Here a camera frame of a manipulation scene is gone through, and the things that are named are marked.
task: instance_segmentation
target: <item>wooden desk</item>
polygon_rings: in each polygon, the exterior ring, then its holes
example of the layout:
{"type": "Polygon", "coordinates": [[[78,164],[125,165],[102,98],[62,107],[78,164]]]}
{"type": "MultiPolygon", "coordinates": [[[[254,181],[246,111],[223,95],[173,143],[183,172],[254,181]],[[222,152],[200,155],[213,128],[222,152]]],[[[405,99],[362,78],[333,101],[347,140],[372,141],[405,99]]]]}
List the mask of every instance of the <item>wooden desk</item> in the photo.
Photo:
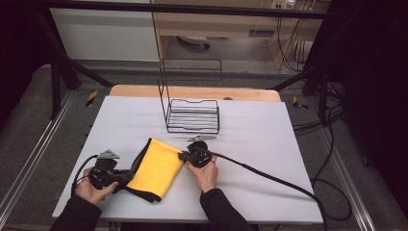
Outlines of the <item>wooden desk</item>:
{"type": "MultiPolygon", "coordinates": [[[[303,164],[293,128],[285,107],[272,90],[202,89],[180,87],[174,95],[189,98],[242,97],[269,101],[219,100],[221,129],[217,138],[207,141],[210,150],[227,155],[267,174],[291,182],[309,192],[312,187],[303,164]]],[[[54,211],[57,217],[69,199],[75,173],[91,155],[111,149],[120,156],[117,169],[128,169],[154,138],[185,150],[191,134],[166,131],[156,87],[116,86],[103,102],[87,142],[67,181],[54,211]]],[[[226,160],[217,161],[217,186],[250,223],[321,223],[316,202],[301,192],[269,181],[226,160]]],[[[89,162],[85,167],[94,166],[89,162]]],[[[101,219],[149,222],[207,222],[198,198],[193,175],[182,167],[160,203],[149,203],[131,193],[120,191],[107,196],[99,207],[101,219]]]]}
{"type": "MultiPolygon", "coordinates": [[[[220,7],[240,7],[240,8],[263,8],[269,9],[272,1],[262,0],[150,0],[152,4],[174,4],[174,5],[197,5],[197,6],[220,6],[220,7]]],[[[308,11],[314,4],[315,11],[326,11],[330,2],[307,0],[297,0],[293,10],[308,11]]],[[[156,39],[158,42],[159,57],[166,57],[168,37],[214,37],[214,38],[251,38],[250,30],[270,30],[275,32],[274,36],[257,37],[254,39],[273,40],[268,46],[276,69],[284,68],[282,56],[280,54],[276,29],[278,27],[277,18],[266,18],[256,16],[236,16],[236,15],[206,15],[190,13],[153,13],[156,39]]],[[[281,20],[280,40],[282,50],[287,57],[292,54],[293,44],[298,40],[313,41],[318,33],[321,20],[306,19],[297,26],[297,19],[283,18],[281,20]]]]}

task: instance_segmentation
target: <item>gray floor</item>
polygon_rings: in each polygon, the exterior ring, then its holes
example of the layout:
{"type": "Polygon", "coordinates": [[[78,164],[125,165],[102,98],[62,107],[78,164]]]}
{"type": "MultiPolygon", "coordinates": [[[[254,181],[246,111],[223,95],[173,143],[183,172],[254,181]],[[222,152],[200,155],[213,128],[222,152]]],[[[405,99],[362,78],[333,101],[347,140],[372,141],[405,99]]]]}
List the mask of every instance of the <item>gray floor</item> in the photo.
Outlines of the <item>gray floor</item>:
{"type": "MultiPolygon", "coordinates": [[[[271,64],[268,49],[250,39],[209,38],[211,48],[186,44],[177,38],[170,40],[169,58],[179,59],[222,59],[223,72],[226,73],[222,83],[214,87],[254,88],[271,87],[292,76],[289,71],[277,71],[271,64]]],[[[158,69],[153,64],[133,68],[120,67],[115,63],[109,69],[96,67],[95,72],[120,84],[155,84],[158,69]]],[[[72,103],[67,110],[57,132],[42,155],[36,170],[28,182],[19,200],[10,214],[6,227],[30,225],[20,230],[46,230],[53,219],[51,214],[58,201],[57,195],[64,188],[66,179],[81,152],[81,145],[86,142],[86,134],[97,115],[103,96],[109,89],[98,87],[86,77],[80,90],[74,93],[72,103]],[[99,90],[93,103],[88,108],[85,104],[92,90],[99,90]]],[[[288,112],[293,124],[315,121],[312,110],[303,110],[293,106],[293,97],[299,103],[316,102],[315,96],[303,97],[299,91],[302,82],[281,91],[281,97],[287,103],[288,112]]],[[[15,108],[7,124],[0,133],[0,153],[2,156],[0,180],[0,198],[2,200],[13,184],[16,175],[24,167],[31,151],[49,122],[51,115],[51,92],[49,69],[36,72],[33,82],[26,91],[20,104],[15,108]]],[[[375,168],[364,167],[362,156],[356,145],[346,121],[338,120],[333,124],[335,145],[352,176],[353,182],[363,198],[364,204],[375,225],[375,230],[408,230],[407,218],[401,213],[393,196],[375,168]]],[[[310,176],[314,176],[327,155],[327,147],[321,131],[297,137],[299,148],[310,176]]],[[[338,173],[329,165],[324,169],[321,178],[341,187],[338,173]]],[[[329,215],[341,217],[347,207],[342,197],[335,191],[317,183],[316,194],[322,199],[329,215]]],[[[275,224],[263,225],[263,230],[273,230],[275,224]]],[[[360,230],[355,217],[347,221],[328,220],[329,230],[360,230]]],[[[288,225],[281,230],[321,230],[321,225],[288,225]]]]}

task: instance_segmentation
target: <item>desk panel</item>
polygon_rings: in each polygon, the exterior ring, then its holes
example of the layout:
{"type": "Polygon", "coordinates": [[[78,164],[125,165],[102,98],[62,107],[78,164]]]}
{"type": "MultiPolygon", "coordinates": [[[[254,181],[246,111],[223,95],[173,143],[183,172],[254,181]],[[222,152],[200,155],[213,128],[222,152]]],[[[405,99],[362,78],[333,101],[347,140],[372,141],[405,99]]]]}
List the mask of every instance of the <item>desk panel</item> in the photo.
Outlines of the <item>desk panel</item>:
{"type": "MultiPolygon", "coordinates": [[[[210,150],[312,191],[284,103],[221,100],[218,105],[220,132],[215,140],[207,141],[210,150]]],[[[73,177],[87,157],[112,149],[121,157],[116,168],[127,169],[148,138],[186,150],[191,136],[166,131],[159,98],[106,97],[53,217],[63,210],[73,177]]],[[[322,222],[318,205],[307,195],[226,160],[219,159],[217,165],[217,186],[249,222],[322,222]]],[[[161,202],[151,204],[121,191],[100,204],[101,218],[206,222],[199,196],[193,175],[182,167],[161,202]]]]}

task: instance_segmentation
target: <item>folded cloth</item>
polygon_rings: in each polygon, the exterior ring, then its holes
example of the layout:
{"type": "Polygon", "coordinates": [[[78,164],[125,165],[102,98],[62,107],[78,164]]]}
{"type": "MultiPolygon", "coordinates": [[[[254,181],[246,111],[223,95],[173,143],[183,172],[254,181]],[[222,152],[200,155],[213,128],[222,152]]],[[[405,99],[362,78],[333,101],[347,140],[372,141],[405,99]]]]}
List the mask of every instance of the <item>folded cloth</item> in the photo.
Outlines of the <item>folded cloth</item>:
{"type": "Polygon", "coordinates": [[[160,202],[183,165],[179,152],[163,142],[149,139],[135,160],[139,168],[125,190],[151,203],[160,202]]]}

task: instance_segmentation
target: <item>person's left hand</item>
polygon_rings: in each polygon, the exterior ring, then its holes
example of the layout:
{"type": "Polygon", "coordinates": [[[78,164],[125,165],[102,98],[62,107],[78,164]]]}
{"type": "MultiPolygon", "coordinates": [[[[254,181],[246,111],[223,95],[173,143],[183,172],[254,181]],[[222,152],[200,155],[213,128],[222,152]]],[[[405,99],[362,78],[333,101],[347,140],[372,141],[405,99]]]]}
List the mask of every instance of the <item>person's left hand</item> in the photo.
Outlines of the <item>person's left hand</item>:
{"type": "Polygon", "coordinates": [[[105,199],[105,196],[109,193],[112,193],[116,186],[119,184],[118,182],[113,182],[110,186],[106,187],[105,189],[98,190],[96,189],[91,183],[88,178],[90,174],[90,168],[84,170],[84,178],[82,179],[81,183],[79,183],[76,187],[75,193],[84,198],[86,201],[98,205],[102,200],[105,199]]]}

